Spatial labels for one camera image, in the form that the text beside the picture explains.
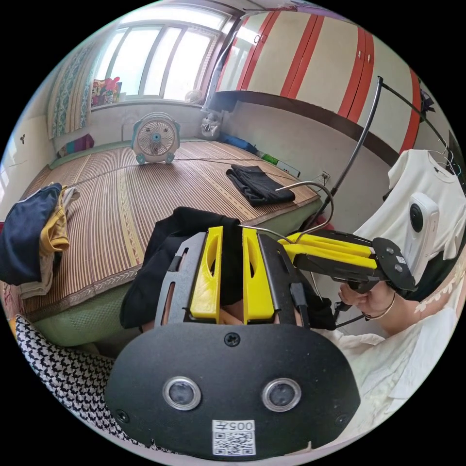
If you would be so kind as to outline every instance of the yellow cloth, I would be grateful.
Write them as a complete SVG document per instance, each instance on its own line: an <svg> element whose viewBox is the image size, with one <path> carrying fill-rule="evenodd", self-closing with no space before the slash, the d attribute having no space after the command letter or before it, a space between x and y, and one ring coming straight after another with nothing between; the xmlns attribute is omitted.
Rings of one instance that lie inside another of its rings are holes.
<svg viewBox="0 0 466 466"><path fill-rule="evenodd" d="M63 252L69 248L67 217L63 205L63 193L66 188L66 186L63 186L55 210L40 233L39 252L43 256Z"/></svg>
<svg viewBox="0 0 466 466"><path fill-rule="evenodd" d="M8 323L10 324L10 329L13 332L13 335L15 336L15 339L16 339L16 319L15 318L10 319Z"/></svg>

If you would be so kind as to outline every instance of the navy blue shirt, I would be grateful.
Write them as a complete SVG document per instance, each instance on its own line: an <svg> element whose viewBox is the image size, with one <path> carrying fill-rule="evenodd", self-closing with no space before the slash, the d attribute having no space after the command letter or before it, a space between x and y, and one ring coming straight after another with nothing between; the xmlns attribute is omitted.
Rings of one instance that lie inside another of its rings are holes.
<svg viewBox="0 0 466 466"><path fill-rule="evenodd" d="M0 233L0 281L19 286L42 280L40 233L53 213L61 191L59 183L52 184L11 208Z"/></svg>

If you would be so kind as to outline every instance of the window frame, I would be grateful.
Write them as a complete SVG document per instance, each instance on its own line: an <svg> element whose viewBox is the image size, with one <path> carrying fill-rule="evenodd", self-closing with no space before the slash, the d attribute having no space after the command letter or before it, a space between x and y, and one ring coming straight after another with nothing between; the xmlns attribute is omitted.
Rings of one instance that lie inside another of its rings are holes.
<svg viewBox="0 0 466 466"><path fill-rule="evenodd" d="M180 6L184 6L184 5L181 4L181 3L174 3L173 6L176 6L176 7L179 8ZM173 102L183 103L184 100L170 100L170 99L165 99L164 98L166 83L167 83L167 80L168 80L168 74L170 72L170 67L171 67L171 64L173 62L173 58L174 58L174 56L176 54L176 51L178 50L178 46L179 46L184 34L187 31L198 32L199 34L206 35L206 36L210 37L209 45L206 48L206 51L205 51L204 57L202 59L201 65L200 65L200 67L198 69L195 84L194 84L194 89L200 89L202 91L202 94L203 94L202 101L203 101L205 99L205 92L206 92L206 89L207 89L208 82L210 80L210 76L207 76L207 74L210 71L210 68L212 67L212 65L211 65L212 60L216 60L216 55L217 55L216 52L219 50L219 48L225 42L225 39L227 38L228 34L231 32L231 28L232 28L232 25L233 25L233 22L234 22L233 21L234 18L233 18L233 15L230 14L230 13L226 13L226 12L219 11L219 10L213 10L211 8L206 8L206 7L203 7L203 6L202 7L201 6L196 6L195 9L201 10L201 11L202 10L204 10L204 11L213 11L213 12L215 12L217 14L220 14L220 15L224 16L224 20L223 20L223 22L221 24L221 27L217 30L217 29L210 28L210 27L207 27L207 26L199 25L197 23L191 23L191 22L188 22L188 21L153 20L153 19L152 20L142 20L142 21L132 21L132 22L120 24L115 29L115 31L113 32L111 37L109 37L105 47L102 49L102 53L101 53L99 61L97 63L96 70L99 69L99 67L100 67L100 65L101 65L101 63L103 61L104 55L105 55L105 50L110 45L112 39L114 38L114 36L117 33L120 33L121 31L124 31L124 34L121 37L118 45L116 46L115 51L114 51L114 53L112 55L112 58L110 59L109 65L107 67L107 71L105 73L105 79L112 77L111 74L113 72L113 68L115 66L115 61L117 59L117 56L118 56L118 54L119 54L119 52L121 50L121 47L122 47L124 41L128 37L128 34L132 30L134 30L134 29L144 29L144 28L159 29L159 33L158 33L157 37L155 38L154 43L152 44L152 46L151 46L151 48L149 50L149 53L148 53L147 58L146 58L146 62L144 64L143 72L142 72L142 75L141 75L141 80L140 80L140 83L139 83L138 93L134 94L134 95L129 95L129 96L127 95L126 98L125 98L125 101L127 101L127 102L135 102L136 101L137 102L137 101L145 101L145 100L160 100L160 101L173 101ZM181 29L181 31L180 31L180 33L179 33L179 35L178 35L178 37L177 37L177 39L175 41L175 44L173 46L173 49L171 50L170 55L168 57L168 61L167 61L166 66L165 66L164 74L163 74L163 77L162 77L162 82L161 82L161 85L160 85L159 95L144 94L144 89L146 87L146 81L147 81L147 77L148 77L148 74L149 74L149 69L150 69L152 60L154 58L154 55L156 53L157 47L159 46L162 38L164 37L165 32L171 27Z"/></svg>

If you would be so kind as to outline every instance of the pillow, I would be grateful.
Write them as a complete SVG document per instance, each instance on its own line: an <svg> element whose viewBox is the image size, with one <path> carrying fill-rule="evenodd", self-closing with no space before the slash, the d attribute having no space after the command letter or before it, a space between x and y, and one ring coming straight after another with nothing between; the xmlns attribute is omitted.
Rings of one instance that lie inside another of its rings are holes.
<svg viewBox="0 0 466 466"><path fill-rule="evenodd" d="M62 405L97 429L144 447L123 432L105 404L113 359L49 343L21 316L16 318L16 335L32 370ZM173 453L155 445L149 448Z"/></svg>

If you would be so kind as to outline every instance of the white wall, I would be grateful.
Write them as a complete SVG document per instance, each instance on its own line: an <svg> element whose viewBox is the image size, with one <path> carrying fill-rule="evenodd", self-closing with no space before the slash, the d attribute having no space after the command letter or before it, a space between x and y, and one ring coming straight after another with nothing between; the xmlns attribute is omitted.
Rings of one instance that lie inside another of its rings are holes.
<svg viewBox="0 0 466 466"><path fill-rule="evenodd" d="M331 176L326 185L329 188L356 147L356 141L314 120L243 102L225 115L223 130L297 168L302 181L326 171ZM388 170L379 157L361 148L335 196L332 224L336 229L351 233L377 211L388 191Z"/></svg>
<svg viewBox="0 0 466 466"><path fill-rule="evenodd" d="M0 221L21 198L33 179L55 158L47 136L46 111L54 70L30 100L5 149L0 168Z"/></svg>
<svg viewBox="0 0 466 466"><path fill-rule="evenodd" d="M449 131L454 135L453 130L451 129L450 124L448 123L447 117L443 113L440 105L437 103L435 96L428 90L424 83L420 84L421 89L427 92L429 96L434 101L432 108L435 109L435 112L427 112L427 119L432 123L432 125L437 129L440 135L445 139L446 143L449 143ZM442 153L445 150L445 146L438 140L438 137L430 129L427 123L423 122L419 126L419 131L417 133L416 142L414 144L415 149L427 149L427 150L436 150ZM444 162L443 157L439 154L432 153L432 156L438 162Z"/></svg>
<svg viewBox="0 0 466 466"><path fill-rule="evenodd" d="M151 112L165 112L172 116L180 124L180 137L198 136L201 120L205 116L200 109L200 106L183 103L129 104L129 102L96 108L91 113L88 126L54 138L53 145L57 152L66 143L88 133L93 137L95 147L128 141L133 135L133 125Z"/></svg>

